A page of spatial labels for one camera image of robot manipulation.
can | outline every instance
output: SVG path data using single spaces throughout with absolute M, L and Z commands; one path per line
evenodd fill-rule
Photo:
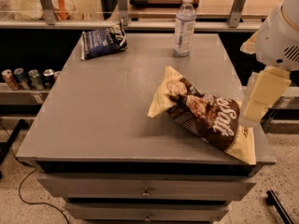
M 45 86 L 46 87 L 52 87 L 55 80 L 54 80 L 54 70 L 52 69 L 47 69 L 43 73 L 44 75 L 44 80 L 45 80 Z
M 61 71 L 56 71 L 55 73 L 54 73 L 54 80 L 56 81 L 57 80 L 57 78 L 58 78 L 58 76 L 61 74 L 62 72 Z
M 19 89 L 19 84 L 13 76 L 11 70 L 7 69 L 4 70 L 2 73 L 3 80 L 8 84 L 8 86 L 13 90 L 16 91 Z
M 41 79 L 41 75 L 37 70 L 31 70 L 28 72 L 29 78 L 32 81 L 32 84 L 34 85 L 34 87 L 41 91 L 44 90 L 44 86 L 43 86 L 43 81 Z
M 16 78 L 19 80 L 19 82 L 21 83 L 22 87 L 26 90 L 30 90 L 31 86 L 29 84 L 29 79 L 27 74 L 24 72 L 23 68 L 17 68 L 15 69 L 15 71 L 13 72 L 13 74 L 16 76 Z

plastic bottle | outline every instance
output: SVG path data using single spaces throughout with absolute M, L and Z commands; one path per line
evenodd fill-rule
M 174 55 L 188 56 L 192 49 L 196 13 L 192 5 L 193 0 L 183 0 L 176 16 L 174 34 Z

